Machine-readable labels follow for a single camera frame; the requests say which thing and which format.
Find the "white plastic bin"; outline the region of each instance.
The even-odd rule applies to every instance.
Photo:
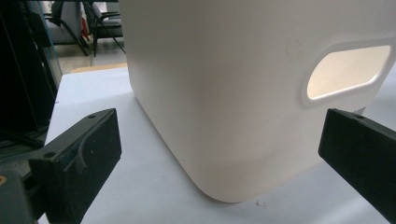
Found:
[[[120,10],[137,99],[192,181],[224,202],[318,163],[327,109],[364,108],[395,62],[392,0],[120,0]]]

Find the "white table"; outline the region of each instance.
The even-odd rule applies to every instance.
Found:
[[[364,114],[393,130],[395,87],[393,70]],[[388,223],[325,162],[250,201],[208,198],[150,123],[126,68],[63,76],[47,143],[83,117],[111,107],[119,117],[121,159],[82,223]]]

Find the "chair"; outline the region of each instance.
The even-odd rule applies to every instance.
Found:
[[[64,2],[61,18],[46,16],[46,20],[54,45],[77,44],[84,55],[88,56],[84,49],[88,45],[81,37],[80,3]]]
[[[116,39],[116,37],[123,37],[120,13],[102,13],[95,3],[83,2],[83,6],[93,35],[93,56],[96,56],[96,46],[99,38],[113,38],[125,53],[125,50]]]

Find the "black plastic part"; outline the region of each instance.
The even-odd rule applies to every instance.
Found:
[[[0,223],[34,224],[35,219],[18,173],[0,174]]]
[[[29,160],[47,193],[49,222],[80,223],[120,159],[116,110],[89,115]]]
[[[329,109],[318,153],[396,223],[396,132],[363,116]]]

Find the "handle cutout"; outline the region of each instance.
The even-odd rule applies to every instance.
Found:
[[[308,81],[311,100],[368,84],[382,71],[390,46],[337,51],[324,57]]]

